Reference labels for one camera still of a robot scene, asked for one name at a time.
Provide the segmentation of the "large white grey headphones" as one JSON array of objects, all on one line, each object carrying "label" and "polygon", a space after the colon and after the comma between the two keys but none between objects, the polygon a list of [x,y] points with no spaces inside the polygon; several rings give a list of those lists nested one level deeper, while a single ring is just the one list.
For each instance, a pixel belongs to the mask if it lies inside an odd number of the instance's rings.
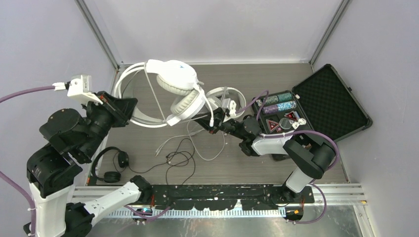
[{"label": "large white grey headphones", "polygon": [[240,117],[247,105],[243,93],[233,87],[218,87],[206,93],[212,110],[217,108],[227,109],[231,117]]}]

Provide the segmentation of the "small white headphones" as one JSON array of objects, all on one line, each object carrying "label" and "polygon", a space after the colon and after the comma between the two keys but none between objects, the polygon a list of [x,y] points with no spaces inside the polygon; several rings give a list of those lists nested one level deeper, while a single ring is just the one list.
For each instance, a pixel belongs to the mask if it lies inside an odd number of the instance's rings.
[{"label": "small white headphones", "polygon": [[137,99],[128,120],[145,128],[174,126],[207,119],[214,126],[214,112],[195,69],[178,60],[149,59],[124,69],[111,94]]}]

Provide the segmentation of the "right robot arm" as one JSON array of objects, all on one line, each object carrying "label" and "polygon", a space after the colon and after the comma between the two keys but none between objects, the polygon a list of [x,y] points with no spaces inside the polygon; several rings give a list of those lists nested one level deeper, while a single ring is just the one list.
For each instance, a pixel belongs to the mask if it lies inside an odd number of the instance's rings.
[{"label": "right robot arm", "polygon": [[241,139],[239,147],[247,156],[289,157],[297,168],[282,185],[280,198],[285,202],[296,202],[307,185],[321,179],[340,159],[336,142],[306,124],[298,124],[289,132],[269,135],[262,132],[255,116],[245,116],[237,121],[229,118],[221,108],[213,113],[195,115],[192,120],[211,134],[222,131]]}]

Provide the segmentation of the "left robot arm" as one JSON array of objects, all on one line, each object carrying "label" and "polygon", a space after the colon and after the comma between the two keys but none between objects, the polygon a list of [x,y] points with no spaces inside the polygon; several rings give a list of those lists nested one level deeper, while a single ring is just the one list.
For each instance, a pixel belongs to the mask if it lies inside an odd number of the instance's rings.
[{"label": "left robot arm", "polygon": [[151,200],[152,186],[142,176],[105,196],[85,203],[68,202],[75,177],[91,159],[110,129],[128,124],[135,98],[116,98],[105,91],[97,102],[84,105],[86,116],[75,109],[52,114],[39,129],[47,144],[27,161],[27,177],[35,204],[35,220],[25,226],[37,237],[84,237],[101,219],[117,209]]}]

